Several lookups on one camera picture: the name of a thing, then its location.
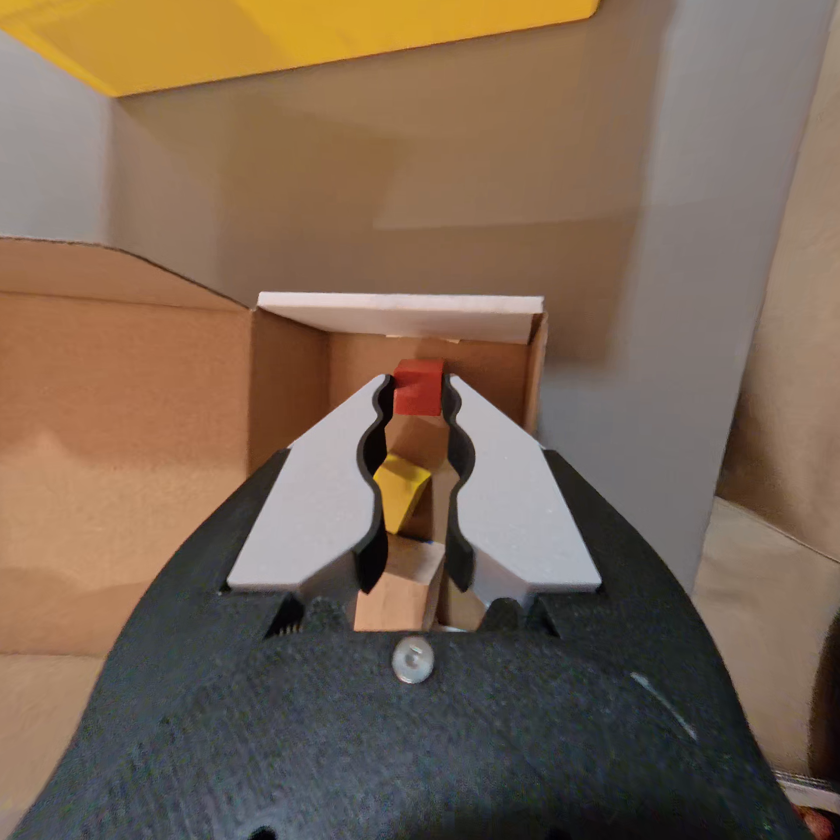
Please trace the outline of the cardboard mailer box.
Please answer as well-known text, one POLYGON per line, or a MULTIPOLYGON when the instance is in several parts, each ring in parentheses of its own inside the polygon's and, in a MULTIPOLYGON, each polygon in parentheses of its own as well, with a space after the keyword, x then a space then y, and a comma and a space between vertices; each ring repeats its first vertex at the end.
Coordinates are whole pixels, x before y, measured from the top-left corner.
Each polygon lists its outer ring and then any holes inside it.
POLYGON ((2 656, 106 655, 189 534, 373 375, 443 358, 535 432, 538 297, 262 293, 2 237, 2 656))

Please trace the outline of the red cube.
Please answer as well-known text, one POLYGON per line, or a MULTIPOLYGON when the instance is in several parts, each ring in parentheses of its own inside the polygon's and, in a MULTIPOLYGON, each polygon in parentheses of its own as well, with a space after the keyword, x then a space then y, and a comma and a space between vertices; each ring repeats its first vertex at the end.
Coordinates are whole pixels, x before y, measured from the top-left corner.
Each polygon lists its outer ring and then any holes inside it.
POLYGON ((393 413, 407 417, 438 417, 442 412, 445 360, 404 359, 393 372, 393 413))

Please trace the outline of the yellow plastic bin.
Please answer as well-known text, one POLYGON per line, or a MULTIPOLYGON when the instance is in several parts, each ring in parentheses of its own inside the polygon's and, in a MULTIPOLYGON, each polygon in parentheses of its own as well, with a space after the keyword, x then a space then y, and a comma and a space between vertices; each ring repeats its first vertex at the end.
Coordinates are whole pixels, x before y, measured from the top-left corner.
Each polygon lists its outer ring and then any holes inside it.
POLYGON ((598 1, 2 1, 1 28, 110 98, 595 15, 598 1))

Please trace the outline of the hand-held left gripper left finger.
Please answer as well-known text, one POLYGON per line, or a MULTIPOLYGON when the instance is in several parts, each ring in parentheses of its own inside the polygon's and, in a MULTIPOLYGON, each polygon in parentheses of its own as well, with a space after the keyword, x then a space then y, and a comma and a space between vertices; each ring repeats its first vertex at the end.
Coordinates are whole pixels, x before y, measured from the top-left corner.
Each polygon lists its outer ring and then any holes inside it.
POLYGON ((352 601, 389 553, 374 473, 386 456, 394 379, 378 374, 281 453, 280 471, 240 550, 233 592, 352 601))

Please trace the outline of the yellow cube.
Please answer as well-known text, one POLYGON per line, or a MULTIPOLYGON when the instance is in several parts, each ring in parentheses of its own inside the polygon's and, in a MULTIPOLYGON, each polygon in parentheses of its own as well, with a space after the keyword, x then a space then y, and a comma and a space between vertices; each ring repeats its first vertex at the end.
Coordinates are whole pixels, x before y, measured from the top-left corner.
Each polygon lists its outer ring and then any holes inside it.
POLYGON ((385 529, 398 534, 413 515, 432 473, 402 456, 389 453, 374 473, 381 494, 385 529))

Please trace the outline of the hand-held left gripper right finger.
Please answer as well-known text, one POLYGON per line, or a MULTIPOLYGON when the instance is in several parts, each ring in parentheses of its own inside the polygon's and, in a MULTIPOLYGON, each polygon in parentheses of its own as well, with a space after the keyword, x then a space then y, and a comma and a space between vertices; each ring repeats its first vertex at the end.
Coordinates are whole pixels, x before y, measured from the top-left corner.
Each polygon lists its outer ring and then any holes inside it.
POLYGON ((485 605, 602 585, 539 442, 456 374, 443 381, 448 462, 445 568, 485 605))

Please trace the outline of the person's beige trousers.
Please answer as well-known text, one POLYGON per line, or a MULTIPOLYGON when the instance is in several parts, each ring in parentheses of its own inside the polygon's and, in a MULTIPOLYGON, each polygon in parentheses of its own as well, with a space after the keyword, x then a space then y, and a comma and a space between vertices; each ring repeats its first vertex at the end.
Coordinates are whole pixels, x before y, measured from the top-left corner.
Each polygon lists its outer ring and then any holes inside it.
POLYGON ((694 602, 774 768, 838 783, 839 12, 799 149, 694 602))

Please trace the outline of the wooden cube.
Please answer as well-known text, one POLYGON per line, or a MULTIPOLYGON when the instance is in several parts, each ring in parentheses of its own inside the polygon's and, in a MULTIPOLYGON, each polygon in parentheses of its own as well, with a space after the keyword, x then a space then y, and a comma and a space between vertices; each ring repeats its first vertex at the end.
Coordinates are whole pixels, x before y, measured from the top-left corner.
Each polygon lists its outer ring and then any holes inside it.
POLYGON ((426 632, 432 629, 444 572, 445 546, 388 534, 385 569, 369 594, 358 594, 356 632, 426 632))

